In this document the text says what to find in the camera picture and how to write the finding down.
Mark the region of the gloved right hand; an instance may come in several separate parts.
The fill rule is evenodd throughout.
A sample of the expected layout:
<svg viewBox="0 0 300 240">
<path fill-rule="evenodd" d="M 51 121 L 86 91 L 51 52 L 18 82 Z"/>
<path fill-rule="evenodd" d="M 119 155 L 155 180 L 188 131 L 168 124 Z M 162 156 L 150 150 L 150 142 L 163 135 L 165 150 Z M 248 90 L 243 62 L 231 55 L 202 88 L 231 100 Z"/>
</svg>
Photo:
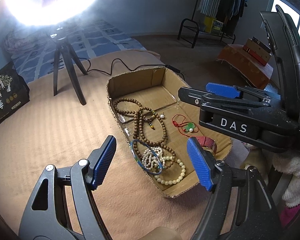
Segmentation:
<svg viewBox="0 0 300 240">
<path fill-rule="evenodd" d="M 250 166 L 256 167 L 261 174 L 265 184 L 268 185 L 268 176 L 273 164 L 273 157 L 275 154 L 246 142 L 243 142 L 243 146 L 248 150 L 248 155 L 241 163 L 240 168 L 247 170 Z"/>
</svg>

